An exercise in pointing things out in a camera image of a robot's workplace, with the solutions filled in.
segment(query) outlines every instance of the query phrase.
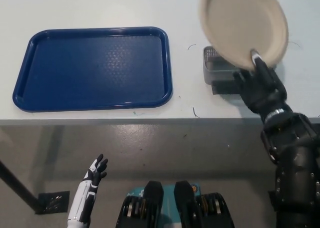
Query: concrete floor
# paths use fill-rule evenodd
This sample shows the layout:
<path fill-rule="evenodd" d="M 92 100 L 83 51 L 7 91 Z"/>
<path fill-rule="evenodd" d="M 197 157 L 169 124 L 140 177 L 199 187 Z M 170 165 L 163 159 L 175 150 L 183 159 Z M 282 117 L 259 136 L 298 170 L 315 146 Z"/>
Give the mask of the concrete floor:
<path fill-rule="evenodd" d="M 73 199 L 92 161 L 103 153 L 91 228 L 115 227 L 128 190 L 149 180 L 187 179 L 202 193 L 220 192 L 236 228 L 275 227 L 268 198 L 275 167 L 259 125 L 107 125 L 2 127 L 0 158 L 34 193 L 70 190 Z M 67 213 L 35 215 L 0 181 L 0 227 L 66 227 Z"/>

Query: metal bracket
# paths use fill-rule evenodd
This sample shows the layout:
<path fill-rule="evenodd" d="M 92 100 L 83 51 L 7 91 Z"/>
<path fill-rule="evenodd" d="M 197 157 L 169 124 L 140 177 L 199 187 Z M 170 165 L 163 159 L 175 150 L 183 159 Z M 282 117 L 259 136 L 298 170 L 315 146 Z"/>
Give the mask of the metal bracket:
<path fill-rule="evenodd" d="M 54 193 L 40 193 L 38 200 L 44 205 L 43 212 L 36 214 L 53 214 L 68 212 L 70 191 L 61 191 Z"/>

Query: white robotic hand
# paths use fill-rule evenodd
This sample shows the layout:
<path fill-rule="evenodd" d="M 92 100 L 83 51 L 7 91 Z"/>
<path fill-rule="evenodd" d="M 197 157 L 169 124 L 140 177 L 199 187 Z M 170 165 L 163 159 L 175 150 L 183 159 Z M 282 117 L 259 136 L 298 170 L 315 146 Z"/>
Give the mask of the white robotic hand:
<path fill-rule="evenodd" d="M 99 155 L 79 184 L 69 212 L 67 228 L 89 228 L 98 185 L 107 175 L 104 171 L 107 168 L 108 159 L 102 161 L 103 157 L 103 154 Z"/>

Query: plastic tray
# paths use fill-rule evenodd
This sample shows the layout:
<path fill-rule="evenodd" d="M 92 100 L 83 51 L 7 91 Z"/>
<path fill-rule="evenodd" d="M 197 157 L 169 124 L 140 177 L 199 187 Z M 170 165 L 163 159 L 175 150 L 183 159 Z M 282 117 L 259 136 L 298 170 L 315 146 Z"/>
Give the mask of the plastic tray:
<path fill-rule="evenodd" d="M 47 30 L 29 41 L 13 101 L 31 112 L 146 108 L 172 91 L 161 29 Z"/>

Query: paper plate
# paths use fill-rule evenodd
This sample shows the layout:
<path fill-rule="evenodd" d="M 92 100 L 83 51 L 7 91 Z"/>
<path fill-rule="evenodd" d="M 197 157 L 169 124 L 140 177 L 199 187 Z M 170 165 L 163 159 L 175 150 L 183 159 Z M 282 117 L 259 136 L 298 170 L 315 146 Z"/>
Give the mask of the paper plate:
<path fill-rule="evenodd" d="M 288 46 L 288 24 L 277 0 L 201 0 L 200 18 L 211 45 L 237 67 L 254 68 L 256 49 L 269 67 Z"/>

